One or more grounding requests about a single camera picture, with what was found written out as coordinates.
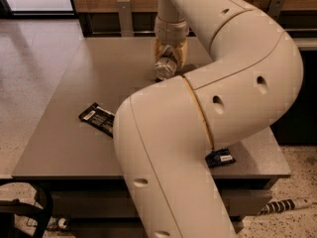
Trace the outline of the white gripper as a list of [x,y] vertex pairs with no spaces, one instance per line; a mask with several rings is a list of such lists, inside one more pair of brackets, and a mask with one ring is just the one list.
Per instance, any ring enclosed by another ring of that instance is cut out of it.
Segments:
[[182,70],[187,58],[186,37],[188,33],[189,26],[185,21],[170,23],[156,17],[155,64],[164,58],[169,58],[172,55],[171,46],[175,46],[174,56],[177,61],[177,69]]

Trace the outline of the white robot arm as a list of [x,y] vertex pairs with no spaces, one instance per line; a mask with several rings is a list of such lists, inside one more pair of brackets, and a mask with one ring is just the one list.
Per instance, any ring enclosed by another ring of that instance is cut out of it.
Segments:
[[149,238],[235,238],[205,157],[267,128],[303,80],[297,45],[243,0],[167,0],[212,61],[127,98],[114,146]]

